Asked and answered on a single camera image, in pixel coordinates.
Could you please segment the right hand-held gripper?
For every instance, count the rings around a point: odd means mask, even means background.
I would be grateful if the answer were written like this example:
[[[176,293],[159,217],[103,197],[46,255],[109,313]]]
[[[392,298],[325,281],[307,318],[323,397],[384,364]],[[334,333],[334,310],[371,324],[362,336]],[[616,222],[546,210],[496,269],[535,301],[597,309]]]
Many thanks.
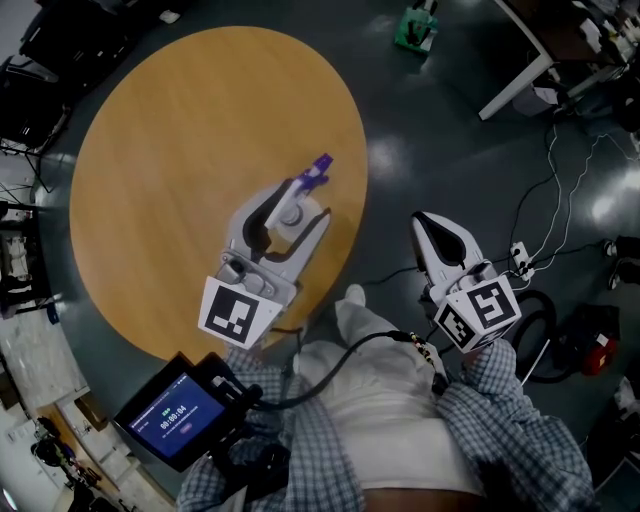
[[[491,344],[521,318],[508,278],[484,259],[467,229],[419,211],[411,215],[411,238],[419,270],[428,277],[428,298],[437,307],[434,324],[461,353]]]

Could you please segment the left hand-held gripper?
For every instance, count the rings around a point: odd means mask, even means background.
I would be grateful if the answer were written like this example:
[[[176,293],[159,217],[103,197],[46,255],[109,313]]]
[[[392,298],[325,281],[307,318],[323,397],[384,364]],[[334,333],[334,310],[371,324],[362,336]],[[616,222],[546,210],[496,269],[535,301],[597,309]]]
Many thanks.
[[[231,249],[222,252],[216,275],[206,278],[198,328],[229,345],[250,349],[280,330],[276,324],[298,295],[298,277],[329,227],[331,209],[326,208],[285,253],[269,250],[269,232],[293,210],[294,185],[294,179],[286,179],[267,188],[232,215]]]

